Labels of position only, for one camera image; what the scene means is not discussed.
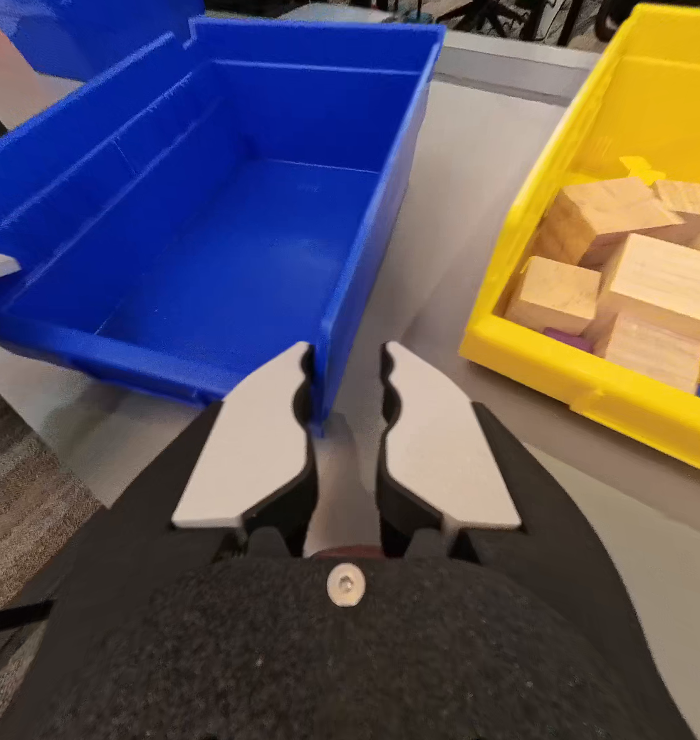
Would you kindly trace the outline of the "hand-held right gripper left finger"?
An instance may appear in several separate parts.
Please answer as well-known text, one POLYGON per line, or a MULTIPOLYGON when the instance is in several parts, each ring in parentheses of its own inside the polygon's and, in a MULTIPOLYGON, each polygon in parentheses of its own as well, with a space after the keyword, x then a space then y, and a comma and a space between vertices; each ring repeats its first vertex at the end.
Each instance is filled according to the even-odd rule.
POLYGON ((317 506, 313 362, 314 347, 299 341, 225 395, 171 515, 176 528, 248 537, 272 527, 303 555, 317 506))

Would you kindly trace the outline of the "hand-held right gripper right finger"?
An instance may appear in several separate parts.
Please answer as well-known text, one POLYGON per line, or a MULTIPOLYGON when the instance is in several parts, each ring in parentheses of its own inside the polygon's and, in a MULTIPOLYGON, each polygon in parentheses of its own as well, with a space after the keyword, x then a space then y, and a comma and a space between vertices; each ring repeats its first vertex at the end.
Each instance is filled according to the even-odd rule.
POLYGON ((402 558, 431 531, 445 556, 467 531, 522 532, 478 415, 443 371, 398 341, 380 349, 382 416, 377 511, 382 552, 402 558))

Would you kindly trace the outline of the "blue plastic bin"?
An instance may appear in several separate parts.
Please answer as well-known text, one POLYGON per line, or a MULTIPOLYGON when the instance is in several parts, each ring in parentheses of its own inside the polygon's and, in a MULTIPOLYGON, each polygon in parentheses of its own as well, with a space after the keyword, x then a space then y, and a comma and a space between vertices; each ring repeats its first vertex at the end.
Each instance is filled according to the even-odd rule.
POLYGON ((0 345, 203 406, 305 341, 322 424, 446 31, 190 24, 0 138, 0 345))

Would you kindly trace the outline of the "pile of wooden coloured cubes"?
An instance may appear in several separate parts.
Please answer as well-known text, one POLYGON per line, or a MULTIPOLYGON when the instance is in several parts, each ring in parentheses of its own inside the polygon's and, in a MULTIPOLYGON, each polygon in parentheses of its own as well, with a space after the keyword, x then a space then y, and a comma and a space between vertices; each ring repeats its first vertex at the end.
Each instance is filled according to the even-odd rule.
POLYGON ((502 317, 700 396, 700 181, 635 163, 558 190, 502 317))

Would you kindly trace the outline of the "yellow plastic bin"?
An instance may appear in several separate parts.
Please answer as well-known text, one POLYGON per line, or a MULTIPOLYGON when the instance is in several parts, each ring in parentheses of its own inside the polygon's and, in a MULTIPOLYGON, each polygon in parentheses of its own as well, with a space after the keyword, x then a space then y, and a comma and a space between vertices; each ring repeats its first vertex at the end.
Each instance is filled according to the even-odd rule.
POLYGON ((643 171, 700 181, 700 8, 637 5, 568 107, 499 234, 461 356, 700 469, 700 396, 502 317, 504 294, 558 190, 643 171))

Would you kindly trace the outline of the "blue plastic box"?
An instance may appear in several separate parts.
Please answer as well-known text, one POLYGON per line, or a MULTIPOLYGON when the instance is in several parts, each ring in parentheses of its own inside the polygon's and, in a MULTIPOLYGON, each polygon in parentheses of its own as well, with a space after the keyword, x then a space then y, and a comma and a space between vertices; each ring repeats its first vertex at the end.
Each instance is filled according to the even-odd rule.
POLYGON ((88 81, 161 35, 190 38, 204 1, 0 1, 0 29, 36 72, 88 81))

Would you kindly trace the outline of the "black office chair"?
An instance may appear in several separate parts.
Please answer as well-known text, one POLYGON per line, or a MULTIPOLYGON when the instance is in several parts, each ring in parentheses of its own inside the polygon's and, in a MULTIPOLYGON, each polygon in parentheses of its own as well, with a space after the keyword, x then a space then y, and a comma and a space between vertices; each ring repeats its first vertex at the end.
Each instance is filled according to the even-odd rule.
POLYGON ((566 47, 584 1, 470 1, 434 17, 451 30, 566 47))

